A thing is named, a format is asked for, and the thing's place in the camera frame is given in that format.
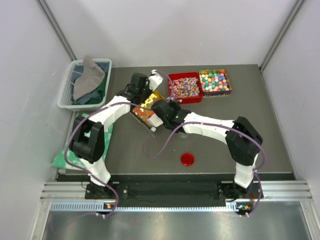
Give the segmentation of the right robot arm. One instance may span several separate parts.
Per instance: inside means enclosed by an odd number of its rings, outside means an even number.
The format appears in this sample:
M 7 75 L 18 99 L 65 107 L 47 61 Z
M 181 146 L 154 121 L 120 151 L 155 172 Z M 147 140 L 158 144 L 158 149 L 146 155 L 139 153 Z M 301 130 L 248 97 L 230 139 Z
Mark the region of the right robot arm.
M 252 191 L 256 161 L 262 150 L 263 138 L 248 121 L 239 116 L 235 120 L 220 120 L 182 109 L 176 101 L 158 100 L 151 107 L 152 126 L 163 125 L 173 133 L 196 134 L 222 142 L 236 162 L 231 193 L 245 198 Z

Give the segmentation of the gold tin of gummy candies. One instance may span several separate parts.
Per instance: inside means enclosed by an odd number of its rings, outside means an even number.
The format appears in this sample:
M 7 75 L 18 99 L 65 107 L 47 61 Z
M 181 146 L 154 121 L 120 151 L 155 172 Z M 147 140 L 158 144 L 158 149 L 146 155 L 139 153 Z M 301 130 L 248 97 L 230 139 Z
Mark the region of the gold tin of gummy candies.
M 138 120 L 144 127 L 146 127 L 149 131 L 155 132 L 156 127 L 152 126 L 148 119 L 154 115 L 154 112 L 151 109 L 152 105 L 159 101 L 164 100 L 165 98 L 161 93 L 159 93 L 157 90 L 155 90 L 146 100 L 145 102 L 141 103 L 140 106 L 135 106 L 130 113 L 135 117 L 136 120 Z

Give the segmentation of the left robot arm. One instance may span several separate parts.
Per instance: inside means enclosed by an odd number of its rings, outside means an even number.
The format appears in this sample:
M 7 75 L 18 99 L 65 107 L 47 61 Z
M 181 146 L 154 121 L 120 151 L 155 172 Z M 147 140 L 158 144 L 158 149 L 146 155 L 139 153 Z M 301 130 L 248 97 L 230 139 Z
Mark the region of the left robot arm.
M 105 131 L 120 117 L 138 107 L 152 92 L 151 79 L 142 73 L 134 73 L 130 83 L 109 103 L 87 117 L 79 116 L 74 120 L 67 146 L 84 164 L 84 167 L 78 168 L 86 171 L 90 177 L 86 188 L 87 199 L 106 199 L 114 191 L 113 185 L 108 183 L 111 174 L 103 159 Z

